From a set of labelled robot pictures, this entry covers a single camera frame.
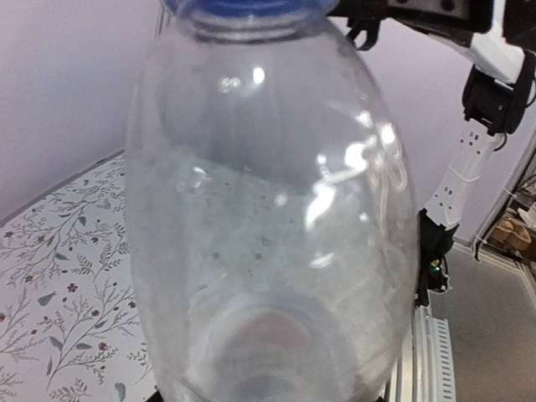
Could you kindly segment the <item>Pepsi bottle blue label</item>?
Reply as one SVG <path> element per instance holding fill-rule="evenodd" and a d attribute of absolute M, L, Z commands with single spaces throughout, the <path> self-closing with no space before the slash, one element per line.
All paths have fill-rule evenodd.
<path fill-rule="evenodd" d="M 126 139 L 137 308 L 166 401 L 374 401 L 410 329 L 402 144 L 325 12 L 186 7 Z"/>

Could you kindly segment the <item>blue bottle cap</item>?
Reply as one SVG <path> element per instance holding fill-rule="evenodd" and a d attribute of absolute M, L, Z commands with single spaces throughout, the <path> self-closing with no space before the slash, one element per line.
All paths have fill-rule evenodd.
<path fill-rule="evenodd" d="M 298 11 L 330 12 L 338 1 L 266 1 L 266 0 L 205 0 L 205 1 L 162 1 L 162 6 L 170 13 L 186 7 L 196 7 L 201 11 L 220 17 L 269 17 Z"/>

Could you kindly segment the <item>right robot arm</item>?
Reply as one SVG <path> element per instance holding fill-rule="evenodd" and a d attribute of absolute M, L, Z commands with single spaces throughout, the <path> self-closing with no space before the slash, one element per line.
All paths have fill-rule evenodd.
<path fill-rule="evenodd" d="M 328 16 L 346 18 L 347 37 L 366 34 L 362 51 L 376 45 L 387 18 L 448 45 L 472 62 L 461 103 L 470 130 L 419 212 L 419 306 L 428 293 L 448 289 L 446 254 L 454 244 L 472 185 L 489 157 L 504 147 L 535 100 L 533 1 L 332 1 Z"/>

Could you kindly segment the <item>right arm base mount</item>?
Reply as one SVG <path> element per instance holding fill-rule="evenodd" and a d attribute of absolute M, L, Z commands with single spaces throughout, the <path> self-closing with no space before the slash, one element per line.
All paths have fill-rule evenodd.
<path fill-rule="evenodd" d="M 443 224 L 435 223 L 426 209 L 419 211 L 420 224 L 420 263 L 415 306 L 430 305 L 429 291 L 441 294 L 448 291 L 449 271 L 446 254 L 454 245 L 453 236 L 459 225 L 447 229 Z"/>

